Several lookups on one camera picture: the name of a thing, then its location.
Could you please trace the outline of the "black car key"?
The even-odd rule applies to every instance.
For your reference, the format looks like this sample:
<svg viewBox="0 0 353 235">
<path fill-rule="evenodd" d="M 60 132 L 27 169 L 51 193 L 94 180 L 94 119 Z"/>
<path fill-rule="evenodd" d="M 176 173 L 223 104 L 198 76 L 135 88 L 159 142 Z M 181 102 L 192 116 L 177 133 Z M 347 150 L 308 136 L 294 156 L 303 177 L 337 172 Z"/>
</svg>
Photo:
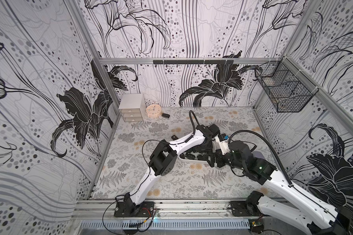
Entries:
<svg viewBox="0 0 353 235">
<path fill-rule="evenodd" d="M 170 115 L 169 115 L 169 114 L 166 114 L 166 113 L 163 113 L 161 116 L 162 116 L 163 118 L 170 118 Z"/>
<path fill-rule="evenodd" d="M 185 159 L 187 159 L 187 160 L 198 160 L 198 157 L 194 153 L 185 153 Z"/>
</svg>

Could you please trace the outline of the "white rectangular storage box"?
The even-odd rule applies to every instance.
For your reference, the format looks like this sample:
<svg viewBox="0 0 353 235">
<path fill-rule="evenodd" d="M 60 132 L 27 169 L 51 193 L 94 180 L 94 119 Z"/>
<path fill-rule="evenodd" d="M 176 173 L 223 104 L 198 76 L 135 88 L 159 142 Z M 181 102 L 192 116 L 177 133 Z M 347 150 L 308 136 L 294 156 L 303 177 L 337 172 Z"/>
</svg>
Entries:
<svg viewBox="0 0 353 235">
<path fill-rule="evenodd" d="M 201 154 L 201 153 L 194 153 L 197 155 L 198 157 L 198 160 L 187 160 L 185 159 L 185 153 L 182 153 L 178 156 L 178 158 L 183 161 L 183 162 L 186 162 L 186 163 L 191 163 L 191 164 L 196 164 L 196 163 L 208 163 L 207 162 L 207 156 L 208 154 Z"/>
</svg>

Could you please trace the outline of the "black VW logo key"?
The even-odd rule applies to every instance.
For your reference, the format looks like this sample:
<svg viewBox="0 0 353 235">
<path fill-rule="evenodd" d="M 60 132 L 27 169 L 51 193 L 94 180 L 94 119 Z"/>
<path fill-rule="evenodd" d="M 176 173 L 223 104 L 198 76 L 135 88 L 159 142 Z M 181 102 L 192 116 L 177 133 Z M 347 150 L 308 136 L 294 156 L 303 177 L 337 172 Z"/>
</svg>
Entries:
<svg viewBox="0 0 353 235">
<path fill-rule="evenodd" d="M 178 137 L 177 137 L 176 135 L 173 135 L 173 136 L 171 137 L 171 139 L 172 139 L 173 141 L 175 141 L 175 140 L 178 139 Z"/>
</svg>

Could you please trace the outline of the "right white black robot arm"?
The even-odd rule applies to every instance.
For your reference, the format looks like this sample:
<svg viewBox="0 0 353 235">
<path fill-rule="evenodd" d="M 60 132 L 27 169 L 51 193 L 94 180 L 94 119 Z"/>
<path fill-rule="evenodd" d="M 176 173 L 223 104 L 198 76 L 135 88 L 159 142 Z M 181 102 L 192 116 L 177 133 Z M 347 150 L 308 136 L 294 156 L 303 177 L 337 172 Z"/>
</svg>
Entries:
<svg viewBox="0 0 353 235">
<path fill-rule="evenodd" d="M 252 192 L 245 205 L 251 215 L 264 214 L 282 220 L 308 235 L 348 235 L 352 213 L 344 208 L 337 208 L 316 198 L 302 187 L 293 184 L 284 176 L 283 169 L 263 158 L 254 156 L 242 141 L 232 141 L 230 137 L 212 132 L 212 138 L 219 143 L 220 150 L 214 151 L 208 161 L 218 167 L 225 165 L 231 169 L 242 170 L 242 176 L 277 192 L 292 204 L 287 206 L 272 201 L 265 194 Z"/>
</svg>

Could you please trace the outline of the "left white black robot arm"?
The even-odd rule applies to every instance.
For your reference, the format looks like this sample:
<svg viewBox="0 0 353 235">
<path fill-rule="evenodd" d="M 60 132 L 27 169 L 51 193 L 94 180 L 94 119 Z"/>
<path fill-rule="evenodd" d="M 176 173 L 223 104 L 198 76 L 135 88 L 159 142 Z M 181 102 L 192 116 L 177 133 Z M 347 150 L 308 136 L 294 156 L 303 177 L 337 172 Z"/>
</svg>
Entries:
<svg viewBox="0 0 353 235">
<path fill-rule="evenodd" d="M 172 171 L 177 157 L 195 147 L 203 150 L 213 148 L 213 139 L 220 135 L 219 127 L 215 124 L 209 126 L 200 124 L 192 110 L 189 111 L 189 118 L 193 128 L 191 133 L 170 142 L 158 141 L 158 145 L 150 155 L 150 161 L 147 162 L 148 170 L 138 185 L 115 200 L 115 217 L 141 217 L 141 211 L 150 211 L 154 203 L 146 203 L 146 196 L 162 176 Z"/>
</svg>

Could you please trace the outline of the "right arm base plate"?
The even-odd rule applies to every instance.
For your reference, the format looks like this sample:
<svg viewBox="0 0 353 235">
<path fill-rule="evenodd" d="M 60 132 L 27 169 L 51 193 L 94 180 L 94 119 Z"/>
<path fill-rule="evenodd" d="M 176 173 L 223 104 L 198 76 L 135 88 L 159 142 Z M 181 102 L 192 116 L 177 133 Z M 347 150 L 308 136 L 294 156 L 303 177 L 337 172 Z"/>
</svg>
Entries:
<svg viewBox="0 0 353 235">
<path fill-rule="evenodd" d="M 262 213 L 257 208 L 253 202 L 246 201 L 230 201 L 228 209 L 231 210 L 231 213 L 235 217 L 246 217 L 246 216 L 256 216 L 260 217 Z"/>
</svg>

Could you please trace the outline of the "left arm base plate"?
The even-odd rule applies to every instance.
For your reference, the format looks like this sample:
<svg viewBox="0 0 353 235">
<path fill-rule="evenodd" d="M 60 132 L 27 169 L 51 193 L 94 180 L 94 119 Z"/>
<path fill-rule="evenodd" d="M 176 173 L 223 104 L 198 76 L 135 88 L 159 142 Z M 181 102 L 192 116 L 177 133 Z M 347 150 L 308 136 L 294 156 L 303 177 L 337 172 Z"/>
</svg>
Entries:
<svg viewBox="0 0 353 235">
<path fill-rule="evenodd" d="M 114 216 L 117 218 L 130 217 L 152 217 L 154 214 L 155 203 L 145 201 L 140 205 L 133 205 L 127 202 L 118 202 L 115 208 Z"/>
</svg>

